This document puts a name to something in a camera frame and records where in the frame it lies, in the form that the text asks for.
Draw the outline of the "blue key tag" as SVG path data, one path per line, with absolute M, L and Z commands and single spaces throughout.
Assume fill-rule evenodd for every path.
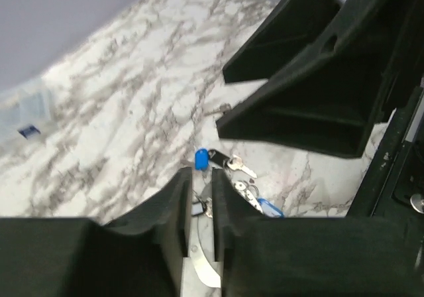
M 284 213 L 268 200 L 258 198 L 257 201 L 264 215 L 267 215 L 268 217 L 284 217 Z
M 195 152 L 195 169 L 196 170 L 207 170 L 209 166 L 209 153 L 206 148 L 201 148 Z

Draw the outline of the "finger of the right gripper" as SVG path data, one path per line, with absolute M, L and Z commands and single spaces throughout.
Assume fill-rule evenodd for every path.
M 222 139 L 362 156 L 423 77 L 423 0 L 346 0 L 323 32 L 217 120 Z
M 225 83 L 272 77 L 323 32 L 340 8 L 339 0 L 280 0 L 224 65 Z

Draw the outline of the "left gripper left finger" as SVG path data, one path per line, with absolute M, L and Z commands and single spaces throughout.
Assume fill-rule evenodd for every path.
M 88 218 L 3 218 L 2 296 L 179 296 L 192 171 L 100 225 Z

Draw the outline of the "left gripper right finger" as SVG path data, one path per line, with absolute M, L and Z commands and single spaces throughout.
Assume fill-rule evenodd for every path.
M 223 296 L 422 296 L 413 224 L 380 217 L 267 217 L 211 176 Z

